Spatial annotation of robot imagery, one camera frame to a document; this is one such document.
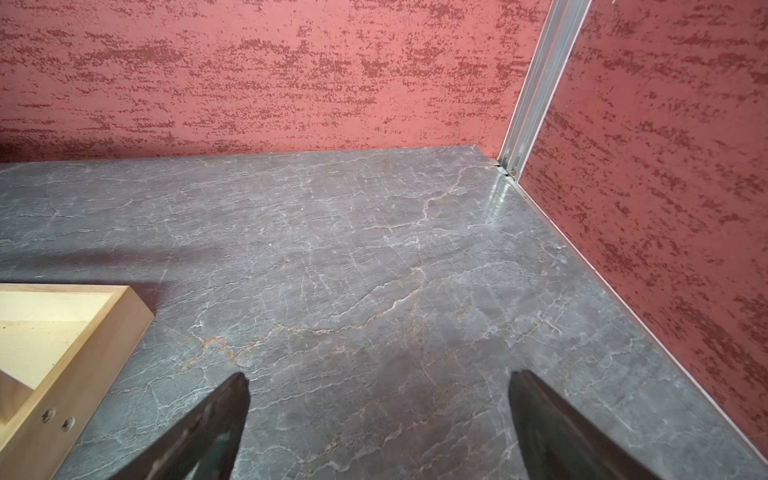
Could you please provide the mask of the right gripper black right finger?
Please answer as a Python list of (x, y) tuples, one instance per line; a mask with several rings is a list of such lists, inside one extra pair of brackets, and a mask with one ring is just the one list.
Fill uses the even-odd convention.
[(508, 399), (531, 479), (655, 479), (530, 370), (511, 374)]

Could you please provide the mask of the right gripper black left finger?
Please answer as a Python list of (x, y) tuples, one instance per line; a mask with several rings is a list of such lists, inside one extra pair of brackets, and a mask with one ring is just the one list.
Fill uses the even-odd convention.
[(249, 380), (237, 372), (112, 477), (230, 478), (249, 406)]

